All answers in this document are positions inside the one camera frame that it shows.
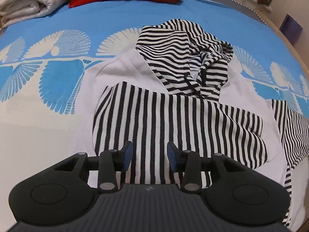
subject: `folded white towel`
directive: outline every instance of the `folded white towel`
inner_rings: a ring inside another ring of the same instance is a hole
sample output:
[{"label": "folded white towel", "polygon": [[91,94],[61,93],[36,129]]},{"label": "folded white towel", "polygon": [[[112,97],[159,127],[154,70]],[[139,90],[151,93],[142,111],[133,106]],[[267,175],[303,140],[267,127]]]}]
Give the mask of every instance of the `folded white towel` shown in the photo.
[{"label": "folded white towel", "polygon": [[67,0],[0,0],[1,23],[11,24],[49,15]]}]

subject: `bed sheet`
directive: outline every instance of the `bed sheet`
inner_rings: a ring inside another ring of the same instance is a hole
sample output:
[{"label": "bed sheet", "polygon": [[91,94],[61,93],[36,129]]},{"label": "bed sheet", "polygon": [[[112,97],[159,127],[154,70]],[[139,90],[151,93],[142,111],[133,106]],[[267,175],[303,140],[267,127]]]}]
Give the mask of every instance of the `bed sheet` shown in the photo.
[{"label": "bed sheet", "polygon": [[45,18],[20,22],[0,40],[0,133],[6,147],[1,170],[16,158],[19,165],[2,175],[7,185],[0,199],[0,231],[13,224],[7,205],[11,188],[69,155],[84,71],[133,48],[143,25],[173,18],[198,23],[230,42],[241,62],[238,72],[260,96],[286,100],[309,117],[309,83],[282,41],[266,25],[221,4],[114,0],[64,6]]}]

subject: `bed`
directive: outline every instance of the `bed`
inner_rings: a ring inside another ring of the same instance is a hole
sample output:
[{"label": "bed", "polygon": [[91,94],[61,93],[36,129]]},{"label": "bed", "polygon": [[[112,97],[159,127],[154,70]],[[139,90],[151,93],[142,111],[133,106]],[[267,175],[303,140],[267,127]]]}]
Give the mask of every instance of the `bed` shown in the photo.
[{"label": "bed", "polygon": [[[193,21],[233,45],[239,72],[265,99],[285,100],[309,117],[309,83],[285,44],[254,11],[232,0],[95,2],[12,25],[0,39],[1,221],[15,222],[7,198],[15,184],[71,155],[80,118],[75,99],[84,72],[133,48],[144,25]],[[309,180],[304,159],[292,176],[290,228],[304,222]]]}]

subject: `black and white striped fabric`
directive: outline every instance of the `black and white striped fabric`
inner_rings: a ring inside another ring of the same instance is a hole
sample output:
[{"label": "black and white striped fabric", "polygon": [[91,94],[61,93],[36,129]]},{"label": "black and white striped fabric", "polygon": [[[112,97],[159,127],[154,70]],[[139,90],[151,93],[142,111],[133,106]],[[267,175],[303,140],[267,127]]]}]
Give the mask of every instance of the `black and white striped fabric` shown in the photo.
[{"label": "black and white striped fabric", "polygon": [[229,43],[196,23],[173,19],[144,26],[136,49],[172,94],[219,101],[233,56]]},{"label": "black and white striped fabric", "polygon": [[[309,119],[289,109],[286,101],[272,100],[272,108],[287,161],[284,186],[291,197],[291,174],[295,167],[309,155]],[[289,226],[290,220],[288,211],[283,223]]]},{"label": "black and white striped fabric", "polygon": [[[104,89],[94,116],[93,144],[98,155],[133,142],[136,153],[121,183],[180,183],[183,175],[169,167],[169,141],[201,156],[223,153],[255,169],[267,160],[262,127],[259,116],[242,109],[122,82]],[[211,185],[208,173],[202,173],[202,183]]]}]

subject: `wall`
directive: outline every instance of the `wall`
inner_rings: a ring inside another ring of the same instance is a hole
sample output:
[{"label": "wall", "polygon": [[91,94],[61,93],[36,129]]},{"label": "wall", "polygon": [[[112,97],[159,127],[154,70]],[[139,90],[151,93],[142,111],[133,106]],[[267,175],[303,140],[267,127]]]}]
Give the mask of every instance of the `wall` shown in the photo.
[{"label": "wall", "polygon": [[279,28],[289,14],[302,27],[303,32],[294,48],[302,60],[309,67],[309,0],[273,0],[270,4],[272,9],[268,18]]}]

